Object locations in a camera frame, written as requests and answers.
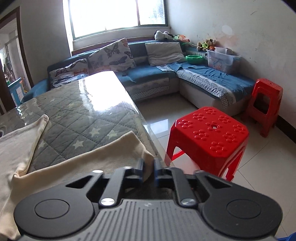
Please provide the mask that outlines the far red plastic stool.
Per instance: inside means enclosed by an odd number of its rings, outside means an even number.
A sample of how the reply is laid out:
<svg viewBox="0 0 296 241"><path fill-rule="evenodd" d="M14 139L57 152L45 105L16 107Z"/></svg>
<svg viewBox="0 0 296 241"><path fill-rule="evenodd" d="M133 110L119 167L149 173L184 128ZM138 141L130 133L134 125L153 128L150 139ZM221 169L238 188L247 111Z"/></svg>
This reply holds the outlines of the far red plastic stool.
<svg viewBox="0 0 296 241"><path fill-rule="evenodd" d="M267 137L278 118L283 88L274 82L260 78L255 82L247 115L260 125L260 135Z"/></svg>

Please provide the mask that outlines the blue corner sofa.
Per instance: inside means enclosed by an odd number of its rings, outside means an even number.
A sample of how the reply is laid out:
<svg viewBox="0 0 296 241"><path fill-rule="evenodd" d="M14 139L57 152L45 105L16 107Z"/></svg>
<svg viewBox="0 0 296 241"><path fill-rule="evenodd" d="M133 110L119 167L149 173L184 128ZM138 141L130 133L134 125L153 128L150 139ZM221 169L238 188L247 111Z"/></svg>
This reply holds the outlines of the blue corner sofa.
<svg viewBox="0 0 296 241"><path fill-rule="evenodd" d="M114 72L132 100L141 101L179 92L198 108L213 106L228 115L237 115L246 107L255 85L252 79L242 75L230 75L205 64L192 65L187 61L151 66L148 62L145 43L152 42L160 41L128 42L137 66L124 72ZM23 101L51 90L49 72L66 67L76 60L86 58L89 76L95 74L88 57L99 49L83 52L48 66L47 78L34 86L25 95Z"/></svg>

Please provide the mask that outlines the red plastic stool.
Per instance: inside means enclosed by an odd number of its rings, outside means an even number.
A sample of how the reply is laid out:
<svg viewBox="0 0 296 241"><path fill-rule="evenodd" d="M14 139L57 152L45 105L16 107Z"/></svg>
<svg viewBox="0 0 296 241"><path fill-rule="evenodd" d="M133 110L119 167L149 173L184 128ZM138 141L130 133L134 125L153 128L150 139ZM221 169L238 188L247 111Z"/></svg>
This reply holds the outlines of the red plastic stool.
<svg viewBox="0 0 296 241"><path fill-rule="evenodd" d="M186 154L200 170L232 181L245 152L245 125L214 108L203 107L176 120L171 127L165 164Z"/></svg>
<svg viewBox="0 0 296 241"><path fill-rule="evenodd" d="M278 118L283 88L274 82L260 78L255 82L247 115L260 125L260 135L267 137Z"/></svg>

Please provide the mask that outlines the grey plain cushion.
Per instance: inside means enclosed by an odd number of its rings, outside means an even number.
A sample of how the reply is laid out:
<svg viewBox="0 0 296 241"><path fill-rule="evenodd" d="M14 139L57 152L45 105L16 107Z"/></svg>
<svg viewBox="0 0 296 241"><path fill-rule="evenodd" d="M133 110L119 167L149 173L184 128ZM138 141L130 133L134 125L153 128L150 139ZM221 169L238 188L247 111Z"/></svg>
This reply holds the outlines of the grey plain cushion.
<svg viewBox="0 0 296 241"><path fill-rule="evenodd" d="M179 42L145 43L148 62L151 66L161 66L171 63L183 63L186 58Z"/></svg>

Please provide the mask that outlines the flat butterfly pillow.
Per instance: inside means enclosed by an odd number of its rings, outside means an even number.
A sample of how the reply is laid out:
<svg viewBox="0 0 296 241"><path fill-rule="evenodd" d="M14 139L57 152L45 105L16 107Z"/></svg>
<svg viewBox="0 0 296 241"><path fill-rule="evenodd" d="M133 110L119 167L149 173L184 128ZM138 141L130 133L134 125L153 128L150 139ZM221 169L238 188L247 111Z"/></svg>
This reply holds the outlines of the flat butterfly pillow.
<svg viewBox="0 0 296 241"><path fill-rule="evenodd" d="M79 79L89 76L88 62L86 58L79 59L66 67L49 72L51 88L61 87Z"/></svg>

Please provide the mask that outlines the brown plush toys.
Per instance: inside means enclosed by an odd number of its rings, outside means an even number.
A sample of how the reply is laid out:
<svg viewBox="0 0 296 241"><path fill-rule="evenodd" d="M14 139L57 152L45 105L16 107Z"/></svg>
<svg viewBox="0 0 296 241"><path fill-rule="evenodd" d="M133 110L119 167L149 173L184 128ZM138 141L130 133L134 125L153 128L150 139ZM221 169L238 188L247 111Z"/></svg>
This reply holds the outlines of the brown plush toys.
<svg viewBox="0 0 296 241"><path fill-rule="evenodd" d="M216 39L206 39L203 43L198 42L197 43L197 50L198 51L204 51L207 50L214 51L216 45Z"/></svg>

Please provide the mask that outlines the upright butterfly cushion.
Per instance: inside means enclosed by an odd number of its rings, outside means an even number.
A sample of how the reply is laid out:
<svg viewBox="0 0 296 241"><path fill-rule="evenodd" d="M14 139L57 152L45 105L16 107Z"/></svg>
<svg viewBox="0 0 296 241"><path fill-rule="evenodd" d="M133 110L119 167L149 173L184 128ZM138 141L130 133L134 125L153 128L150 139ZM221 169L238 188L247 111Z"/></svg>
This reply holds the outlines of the upright butterfly cushion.
<svg viewBox="0 0 296 241"><path fill-rule="evenodd" d="M126 38L115 41L89 55L93 73L102 71L124 72L136 68Z"/></svg>

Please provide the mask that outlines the green plastic bowl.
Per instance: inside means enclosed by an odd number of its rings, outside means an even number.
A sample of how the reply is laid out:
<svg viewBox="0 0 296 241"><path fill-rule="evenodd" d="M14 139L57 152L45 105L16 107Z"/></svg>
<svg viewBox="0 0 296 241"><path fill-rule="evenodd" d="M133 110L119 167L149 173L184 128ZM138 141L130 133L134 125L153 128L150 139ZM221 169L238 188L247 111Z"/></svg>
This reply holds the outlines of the green plastic bowl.
<svg viewBox="0 0 296 241"><path fill-rule="evenodd" d="M204 64L205 59L203 56L200 56L200 55L187 55L186 61L192 65L200 65L200 64Z"/></svg>

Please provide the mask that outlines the near red plastic stool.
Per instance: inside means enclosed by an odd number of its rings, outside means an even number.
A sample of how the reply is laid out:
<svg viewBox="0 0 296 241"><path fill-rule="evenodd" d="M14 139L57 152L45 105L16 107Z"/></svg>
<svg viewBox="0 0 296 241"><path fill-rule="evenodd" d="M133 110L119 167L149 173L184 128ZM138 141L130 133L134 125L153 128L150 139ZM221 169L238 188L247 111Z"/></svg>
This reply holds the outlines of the near red plastic stool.
<svg viewBox="0 0 296 241"><path fill-rule="evenodd" d="M203 107L176 120L171 127L165 164L186 154L200 170L232 181L245 152L245 125L214 108Z"/></svg>

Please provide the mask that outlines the blue white small cabinet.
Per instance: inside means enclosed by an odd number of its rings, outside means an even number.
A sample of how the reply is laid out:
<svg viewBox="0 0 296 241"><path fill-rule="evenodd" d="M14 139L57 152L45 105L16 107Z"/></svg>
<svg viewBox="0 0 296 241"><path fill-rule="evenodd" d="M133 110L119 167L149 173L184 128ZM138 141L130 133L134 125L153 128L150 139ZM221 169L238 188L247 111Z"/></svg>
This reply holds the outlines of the blue white small cabinet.
<svg viewBox="0 0 296 241"><path fill-rule="evenodd" d="M21 105L23 97L25 96L22 78L18 78L14 82L10 83L8 85L8 88L15 105L16 106Z"/></svg>

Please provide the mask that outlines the clear plastic storage box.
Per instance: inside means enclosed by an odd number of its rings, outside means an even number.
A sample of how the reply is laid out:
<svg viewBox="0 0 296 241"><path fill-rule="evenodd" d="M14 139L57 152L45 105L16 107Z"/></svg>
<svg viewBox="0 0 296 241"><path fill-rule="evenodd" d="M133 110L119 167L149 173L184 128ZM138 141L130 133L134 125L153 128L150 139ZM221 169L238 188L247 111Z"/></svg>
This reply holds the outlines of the clear plastic storage box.
<svg viewBox="0 0 296 241"><path fill-rule="evenodd" d="M241 56L207 50L208 66L227 74L237 73Z"/></svg>

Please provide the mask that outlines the cream sweatshirt garment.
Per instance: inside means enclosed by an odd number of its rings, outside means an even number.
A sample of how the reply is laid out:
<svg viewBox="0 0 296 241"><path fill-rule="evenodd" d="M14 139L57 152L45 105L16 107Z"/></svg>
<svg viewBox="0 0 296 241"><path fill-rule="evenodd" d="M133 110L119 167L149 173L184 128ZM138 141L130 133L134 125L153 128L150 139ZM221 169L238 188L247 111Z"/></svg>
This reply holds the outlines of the cream sweatshirt garment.
<svg viewBox="0 0 296 241"><path fill-rule="evenodd" d="M16 205L25 197L46 190L93 170L111 173L144 159L144 178L152 173L156 156L150 141L141 142L132 132L95 150L29 173L38 141L49 121L47 115L1 137L1 240L16 240L20 233L14 221Z"/></svg>

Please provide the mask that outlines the pink green plush toy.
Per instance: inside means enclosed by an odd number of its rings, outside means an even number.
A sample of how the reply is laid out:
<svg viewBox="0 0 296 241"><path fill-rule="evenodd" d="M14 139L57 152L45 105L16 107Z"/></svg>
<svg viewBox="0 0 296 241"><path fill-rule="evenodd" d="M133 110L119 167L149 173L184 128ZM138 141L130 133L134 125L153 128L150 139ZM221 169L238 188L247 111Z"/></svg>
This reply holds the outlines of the pink green plush toy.
<svg viewBox="0 0 296 241"><path fill-rule="evenodd" d="M180 41L182 43L189 43L190 40L184 35L174 35L173 39L175 41Z"/></svg>

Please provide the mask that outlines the black white plush toy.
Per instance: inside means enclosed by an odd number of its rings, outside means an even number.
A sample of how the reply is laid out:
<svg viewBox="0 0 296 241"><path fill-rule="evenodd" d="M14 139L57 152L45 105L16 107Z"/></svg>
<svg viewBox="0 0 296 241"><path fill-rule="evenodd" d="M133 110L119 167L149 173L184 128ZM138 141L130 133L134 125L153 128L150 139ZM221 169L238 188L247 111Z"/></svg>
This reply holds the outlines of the black white plush toy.
<svg viewBox="0 0 296 241"><path fill-rule="evenodd" d="M164 40L173 40L174 36L170 34L168 31L161 32L160 30L157 30L154 34L154 39L156 41L164 41Z"/></svg>

